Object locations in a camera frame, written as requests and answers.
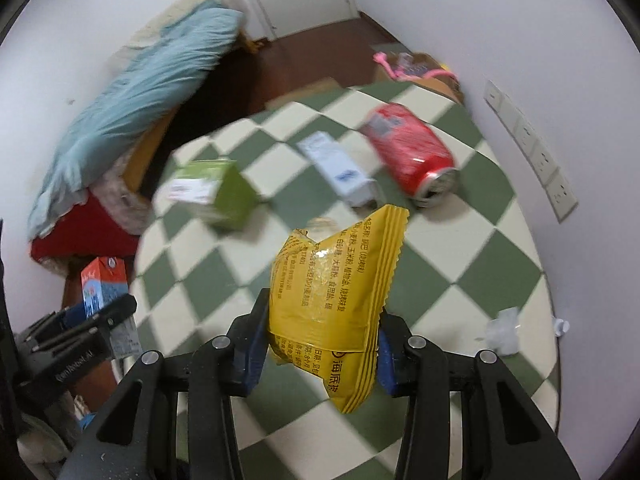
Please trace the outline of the red blue milk carton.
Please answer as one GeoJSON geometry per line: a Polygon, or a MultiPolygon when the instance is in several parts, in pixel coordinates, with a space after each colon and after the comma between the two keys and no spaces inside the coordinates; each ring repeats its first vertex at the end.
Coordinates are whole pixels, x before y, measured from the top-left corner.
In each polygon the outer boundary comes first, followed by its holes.
{"type": "MultiPolygon", "coordinates": [[[[82,300],[86,315],[96,314],[128,292],[126,266],[122,259],[99,257],[81,271],[82,300]]],[[[142,345],[134,318],[129,315],[110,329],[110,344],[115,359],[137,358],[142,345]]]]}

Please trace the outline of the green white box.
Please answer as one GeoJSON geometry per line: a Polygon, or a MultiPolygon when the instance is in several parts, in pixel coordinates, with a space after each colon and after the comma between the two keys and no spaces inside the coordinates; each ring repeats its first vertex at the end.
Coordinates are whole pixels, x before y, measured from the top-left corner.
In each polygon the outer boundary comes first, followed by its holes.
{"type": "Polygon", "coordinates": [[[230,159],[192,160],[170,179],[168,200],[215,228],[239,231],[260,196],[230,159]]]}

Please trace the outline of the yellow snack bag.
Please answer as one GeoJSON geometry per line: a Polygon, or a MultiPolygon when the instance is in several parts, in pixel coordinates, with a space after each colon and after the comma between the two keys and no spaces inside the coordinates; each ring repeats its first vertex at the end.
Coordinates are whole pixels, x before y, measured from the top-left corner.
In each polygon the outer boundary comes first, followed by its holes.
{"type": "Polygon", "coordinates": [[[271,350],[320,378],[343,414],[375,383],[378,326],[408,218],[408,209],[385,205],[320,242],[295,230],[271,266],[271,350]]]}

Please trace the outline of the white blue small carton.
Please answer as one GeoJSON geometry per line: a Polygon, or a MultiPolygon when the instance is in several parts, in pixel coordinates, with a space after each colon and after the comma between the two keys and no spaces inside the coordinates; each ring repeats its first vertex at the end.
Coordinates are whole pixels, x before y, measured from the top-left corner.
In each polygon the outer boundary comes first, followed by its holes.
{"type": "Polygon", "coordinates": [[[378,201],[374,180],[367,177],[329,133],[316,131],[297,143],[332,190],[352,208],[378,201]]]}

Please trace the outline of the red soda can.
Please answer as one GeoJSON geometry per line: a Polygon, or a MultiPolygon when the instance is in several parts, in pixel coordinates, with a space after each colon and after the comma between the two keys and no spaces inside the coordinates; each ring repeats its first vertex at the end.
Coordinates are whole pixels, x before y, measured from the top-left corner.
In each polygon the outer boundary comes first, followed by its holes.
{"type": "Polygon", "coordinates": [[[454,155],[440,137],[407,107],[378,107],[359,131],[378,152],[390,174],[419,207],[439,204],[458,183],[454,155]]]}

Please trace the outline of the red bed sheet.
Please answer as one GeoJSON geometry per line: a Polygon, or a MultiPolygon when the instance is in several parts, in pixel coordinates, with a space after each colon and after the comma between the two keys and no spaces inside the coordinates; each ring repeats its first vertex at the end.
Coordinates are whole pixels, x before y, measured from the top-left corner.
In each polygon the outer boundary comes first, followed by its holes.
{"type": "Polygon", "coordinates": [[[30,243],[30,256],[40,263],[47,258],[131,257],[139,237],[123,230],[102,207],[96,196],[88,194],[55,223],[45,237],[30,243]]]}

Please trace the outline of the patterned grey pink blanket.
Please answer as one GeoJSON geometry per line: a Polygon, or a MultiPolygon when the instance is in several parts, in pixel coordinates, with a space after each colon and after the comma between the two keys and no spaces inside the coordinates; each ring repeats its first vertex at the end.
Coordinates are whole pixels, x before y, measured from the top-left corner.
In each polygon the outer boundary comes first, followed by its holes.
{"type": "Polygon", "coordinates": [[[151,205],[137,192],[130,191],[124,173],[130,161],[129,151],[114,162],[89,190],[111,219],[126,233],[140,236],[148,224],[151,205]]]}

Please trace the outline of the pink patterned bag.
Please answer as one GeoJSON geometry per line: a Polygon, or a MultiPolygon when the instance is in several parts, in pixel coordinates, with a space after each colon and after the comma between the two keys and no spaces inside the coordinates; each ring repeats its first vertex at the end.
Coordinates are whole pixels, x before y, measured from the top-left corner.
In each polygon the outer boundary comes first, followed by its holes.
{"type": "Polygon", "coordinates": [[[464,104],[464,94],[458,77],[442,66],[431,55],[426,53],[385,53],[373,55],[376,64],[374,81],[386,80],[412,82],[419,86],[434,90],[436,93],[464,104]]]}

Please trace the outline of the white wall socket strip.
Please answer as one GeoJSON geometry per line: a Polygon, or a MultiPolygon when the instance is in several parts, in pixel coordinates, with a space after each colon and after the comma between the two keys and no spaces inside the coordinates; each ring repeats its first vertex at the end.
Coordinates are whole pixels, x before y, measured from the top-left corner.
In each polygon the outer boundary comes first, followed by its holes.
{"type": "Polygon", "coordinates": [[[546,192],[556,220],[563,222],[577,207],[578,199],[564,178],[548,146],[530,121],[506,93],[492,81],[485,84],[484,99],[525,156],[538,182],[546,192]]]}

